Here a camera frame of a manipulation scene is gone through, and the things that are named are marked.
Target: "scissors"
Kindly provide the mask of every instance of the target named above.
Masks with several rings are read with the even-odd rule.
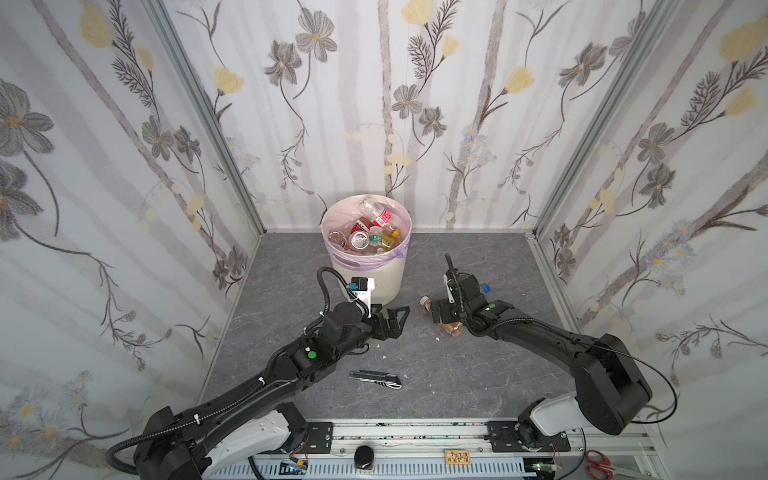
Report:
[[[590,464],[587,467],[589,476],[595,480],[611,480],[614,475],[623,475],[625,477],[633,478],[646,478],[648,480],[660,480],[659,478],[644,475],[640,472],[634,472],[632,470],[627,470],[626,468],[615,467],[611,465],[611,460],[608,460],[607,456],[605,456],[602,452],[598,452],[597,450],[587,450],[586,459]]]

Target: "red bottle label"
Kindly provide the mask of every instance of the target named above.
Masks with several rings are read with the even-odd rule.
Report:
[[[355,220],[355,223],[352,225],[352,230],[349,232],[349,234],[351,235],[352,233],[355,233],[355,232],[365,232],[365,233],[368,233],[368,231],[369,231],[369,226],[365,225],[362,222],[362,220],[357,219],[357,220]]]
[[[373,221],[373,224],[377,227],[384,227],[390,220],[392,219],[392,215],[387,210],[384,210],[381,215],[379,215],[379,218],[375,219]]]

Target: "floral wallpaper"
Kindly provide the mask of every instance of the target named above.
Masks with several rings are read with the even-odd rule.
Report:
[[[766,129],[764,3],[681,2],[537,232],[586,332],[626,339],[677,388],[648,431],[678,479],[768,466],[749,446],[768,423]],[[644,419],[663,418],[672,395],[649,380]]]
[[[0,457],[103,478],[194,404],[257,245],[140,4],[0,5]]]
[[[164,0],[268,228],[533,228],[653,2]]]

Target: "gray marble surface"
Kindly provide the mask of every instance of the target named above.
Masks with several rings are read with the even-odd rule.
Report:
[[[511,343],[452,338],[419,305],[445,297],[444,252],[529,315],[560,325],[525,236],[520,233],[417,233],[411,239],[399,295],[390,306],[411,315],[399,339],[372,340],[362,356],[293,397],[305,418],[446,418],[516,416],[533,400],[574,389],[571,377]],[[259,372],[272,352],[295,339],[323,308],[315,272],[330,266],[319,233],[268,233],[223,339],[204,398],[211,399]],[[332,305],[343,301],[336,285]],[[354,369],[395,373],[400,390],[348,377]]]

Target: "black knob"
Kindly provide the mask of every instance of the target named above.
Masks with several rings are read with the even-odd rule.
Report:
[[[368,445],[362,445],[355,450],[355,468],[367,470],[373,465],[373,449]]]

